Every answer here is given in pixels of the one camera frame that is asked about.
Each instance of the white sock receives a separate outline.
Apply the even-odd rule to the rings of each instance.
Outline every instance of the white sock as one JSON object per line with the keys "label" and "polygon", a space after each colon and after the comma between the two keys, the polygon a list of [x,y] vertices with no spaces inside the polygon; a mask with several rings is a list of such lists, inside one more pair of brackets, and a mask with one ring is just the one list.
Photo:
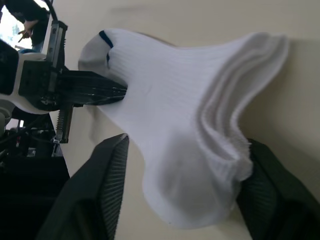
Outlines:
{"label": "white sock", "polygon": [[123,101],[99,108],[141,150],[144,196],[162,220],[199,228],[229,215],[252,173],[239,116],[288,49],[285,36],[267,33],[181,48],[122,29],[102,31],[84,47],[79,70],[128,85]]}

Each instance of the navy stripe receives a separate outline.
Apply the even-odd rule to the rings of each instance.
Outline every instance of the navy stripe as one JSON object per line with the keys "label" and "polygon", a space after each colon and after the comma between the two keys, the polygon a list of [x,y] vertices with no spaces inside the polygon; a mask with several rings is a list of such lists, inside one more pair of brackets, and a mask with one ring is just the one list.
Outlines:
{"label": "navy stripe", "polygon": [[99,32],[99,36],[105,41],[106,44],[109,45],[110,48],[113,48],[113,47],[114,47],[114,45],[112,44],[112,41],[111,41],[110,38],[107,36],[107,34],[105,33],[105,31]]}

